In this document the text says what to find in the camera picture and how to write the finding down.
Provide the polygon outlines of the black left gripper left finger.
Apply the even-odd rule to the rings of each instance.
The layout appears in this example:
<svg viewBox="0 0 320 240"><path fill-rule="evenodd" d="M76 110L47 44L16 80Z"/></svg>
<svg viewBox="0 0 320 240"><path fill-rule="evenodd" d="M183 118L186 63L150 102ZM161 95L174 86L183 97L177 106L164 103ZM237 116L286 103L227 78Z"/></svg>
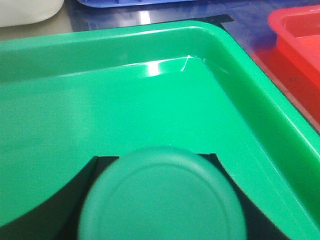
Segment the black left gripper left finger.
<svg viewBox="0 0 320 240"><path fill-rule="evenodd" d="M2 240L76 240L82 206L101 173L118 156L94 156L49 199L0 228Z"/></svg>

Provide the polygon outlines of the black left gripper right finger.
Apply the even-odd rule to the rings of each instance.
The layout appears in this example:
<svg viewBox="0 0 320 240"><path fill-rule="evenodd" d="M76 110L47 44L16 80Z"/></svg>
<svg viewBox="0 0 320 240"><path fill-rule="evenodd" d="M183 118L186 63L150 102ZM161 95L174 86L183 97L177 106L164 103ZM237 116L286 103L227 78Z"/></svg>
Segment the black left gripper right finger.
<svg viewBox="0 0 320 240"><path fill-rule="evenodd" d="M214 165L232 185L241 204L248 240L287 240L288 237L249 199L222 166L215 153L200 153L199 156Z"/></svg>

